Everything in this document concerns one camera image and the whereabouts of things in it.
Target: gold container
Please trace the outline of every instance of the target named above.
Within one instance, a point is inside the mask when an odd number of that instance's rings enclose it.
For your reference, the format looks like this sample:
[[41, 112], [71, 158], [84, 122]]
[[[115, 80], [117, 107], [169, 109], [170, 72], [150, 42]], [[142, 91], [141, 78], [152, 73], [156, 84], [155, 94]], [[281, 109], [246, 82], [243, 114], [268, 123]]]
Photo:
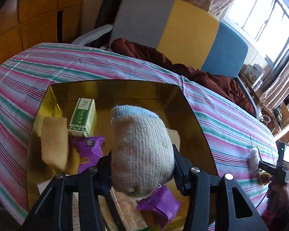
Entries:
[[[44, 116], [66, 117], [69, 124], [78, 98], [95, 100], [96, 116], [91, 136], [104, 136], [102, 148], [107, 155], [113, 145], [110, 110], [116, 105], [137, 105], [159, 115], [169, 129], [179, 132], [180, 154], [208, 174], [217, 175], [216, 166], [186, 98], [177, 85], [135, 80], [93, 80], [51, 85], [35, 117], [28, 145], [26, 186], [28, 207], [31, 210], [40, 194], [38, 183], [51, 179], [55, 171], [41, 157], [41, 127]], [[181, 211], [187, 212], [188, 205]]]

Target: striped bed sheet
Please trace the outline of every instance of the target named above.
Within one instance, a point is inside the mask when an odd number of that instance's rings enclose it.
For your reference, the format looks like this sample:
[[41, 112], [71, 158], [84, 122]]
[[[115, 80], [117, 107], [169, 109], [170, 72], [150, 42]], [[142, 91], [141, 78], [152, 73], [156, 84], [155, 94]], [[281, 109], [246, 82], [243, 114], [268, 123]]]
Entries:
[[[0, 66], [0, 200], [22, 224], [28, 214], [25, 164], [30, 131], [48, 86], [54, 83], [131, 79], [176, 84], [188, 100], [211, 149], [219, 176], [231, 173], [257, 205], [267, 191], [248, 173], [248, 152], [257, 146], [276, 164], [267, 127], [213, 91], [157, 65], [72, 44], [41, 43]], [[262, 212], [264, 200], [258, 207]]]

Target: hand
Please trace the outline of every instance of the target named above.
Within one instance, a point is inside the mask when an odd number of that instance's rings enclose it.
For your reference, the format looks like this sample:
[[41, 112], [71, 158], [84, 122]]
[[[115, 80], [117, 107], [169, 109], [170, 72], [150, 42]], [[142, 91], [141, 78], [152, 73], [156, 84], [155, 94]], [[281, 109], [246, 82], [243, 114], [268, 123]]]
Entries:
[[267, 192], [267, 210], [271, 213], [286, 209], [289, 206], [289, 191], [287, 184], [278, 185], [273, 181], [269, 184]]

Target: chair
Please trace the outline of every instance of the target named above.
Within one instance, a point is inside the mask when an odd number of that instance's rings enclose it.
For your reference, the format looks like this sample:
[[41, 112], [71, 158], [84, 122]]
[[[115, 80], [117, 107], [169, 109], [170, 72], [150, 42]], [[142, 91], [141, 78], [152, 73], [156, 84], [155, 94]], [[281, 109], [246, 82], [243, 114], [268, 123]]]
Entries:
[[213, 75], [232, 77], [259, 119], [258, 109], [238, 73], [247, 55], [246, 42], [227, 24], [181, 0], [122, 0], [113, 25], [90, 31], [72, 44], [85, 45], [111, 31], [110, 43], [125, 38]]

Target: purple snack package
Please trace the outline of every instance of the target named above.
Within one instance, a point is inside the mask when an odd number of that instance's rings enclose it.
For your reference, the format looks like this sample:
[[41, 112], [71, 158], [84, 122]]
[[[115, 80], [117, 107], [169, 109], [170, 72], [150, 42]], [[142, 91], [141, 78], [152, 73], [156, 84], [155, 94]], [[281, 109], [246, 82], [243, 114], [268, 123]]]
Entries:
[[88, 167], [95, 166], [103, 157], [101, 146], [104, 140], [103, 136], [73, 137], [71, 139], [71, 145], [77, 149], [80, 156], [79, 174]]
[[152, 212], [154, 223], [159, 224], [161, 229], [164, 230], [175, 218], [180, 207], [181, 203], [174, 198], [170, 190], [164, 185], [147, 198], [138, 201], [137, 209]]

